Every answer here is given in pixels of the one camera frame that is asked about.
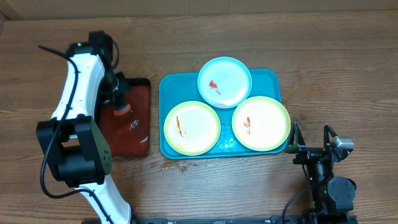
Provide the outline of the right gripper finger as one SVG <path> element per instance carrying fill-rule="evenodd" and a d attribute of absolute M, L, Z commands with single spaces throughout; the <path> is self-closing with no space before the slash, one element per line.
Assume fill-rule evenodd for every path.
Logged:
<path fill-rule="evenodd" d="M 289 141 L 284 149 L 285 153 L 300 153 L 306 149 L 306 144 L 303 139 L 302 133 L 298 126 L 298 123 L 295 122 L 290 130 Z"/>
<path fill-rule="evenodd" d="M 323 128 L 323 146 L 327 148 L 330 144 L 330 137 L 334 138 L 337 136 L 335 131 L 331 128 L 329 124 L 324 125 Z"/>

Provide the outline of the round orange green sponge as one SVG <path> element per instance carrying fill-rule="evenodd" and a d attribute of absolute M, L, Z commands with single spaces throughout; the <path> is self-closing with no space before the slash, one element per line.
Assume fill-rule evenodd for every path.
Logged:
<path fill-rule="evenodd" d="M 131 111 L 131 106 L 129 103 L 127 103 L 120 108 L 115 108 L 113 113 L 115 116 L 123 116 L 125 114 L 128 114 L 130 111 Z"/>

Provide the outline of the green plate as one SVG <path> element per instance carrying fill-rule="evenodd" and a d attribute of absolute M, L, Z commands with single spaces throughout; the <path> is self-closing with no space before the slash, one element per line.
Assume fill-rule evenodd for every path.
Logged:
<path fill-rule="evenodd" d="M 221 123 L 215 110 L 200 101 L 186 101 L 170 110 L 164 122 L 165 139 L 176 152 L 199 156 L 217 143 Z"/>
<path fill-rule="evenodd" d="M 244 100 L 232 116 L 232 129 L 237 140 L 253 151 L 271 151 L 288 138 L 290 115 L 279 101 L 267 96 Z"/>

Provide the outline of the light blue plate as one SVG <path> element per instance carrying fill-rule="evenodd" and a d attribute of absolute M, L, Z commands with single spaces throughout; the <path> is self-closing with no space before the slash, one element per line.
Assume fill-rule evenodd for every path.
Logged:
<path fill-rule="evenodd" d="M 201 68 L 197 86 L 208 104 L 217 108 L 234 108 L 249 96 L 252 75 L 238 59 L 217 57 Z"/>

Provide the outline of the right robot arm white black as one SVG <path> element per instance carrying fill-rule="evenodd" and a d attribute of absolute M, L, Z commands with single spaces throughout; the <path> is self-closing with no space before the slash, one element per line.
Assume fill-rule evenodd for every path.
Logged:
<path fill-rule="evenodd" d="M 334 165 L 346 159 L 353 149 L 353 140 L 340 137 L 329 124 L 323 128 L 323 147 L 308 147 L 298 124 L 292 125 L 289 143 L 284 151 L 295 155 L 293 163 L 302 166 L 309 187 L 286 203 L 280 218 L 282 223 L 358 222 L 355 216 L 349 215 L 354 209 L 356 183 L 333 173 Z M 308 192 L 312 195 L 313 208 L 304 211 L 301 216 L 287 218 L 286 212 L 292 202 Z"/>

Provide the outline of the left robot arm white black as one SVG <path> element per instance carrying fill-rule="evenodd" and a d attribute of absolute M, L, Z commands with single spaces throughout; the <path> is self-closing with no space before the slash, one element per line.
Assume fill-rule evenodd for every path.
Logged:
<path fill-rule="evenodd" d="M 126 82 L 114 73 L 119 60 L 117 43 L 89 40 L 71 44 L 65 52 L 46 51 L 67 60 L 68 74 L 57 108 L 36 128 L 44 158 L 40 168 L 43 193 L 54 199 L 82 194 L 99 217 L 99 223 L 133 223 L 131 206 L 112 177 L 111 148 L 98 126 L 98 108 L 110 101 L 118 109 Z"/>

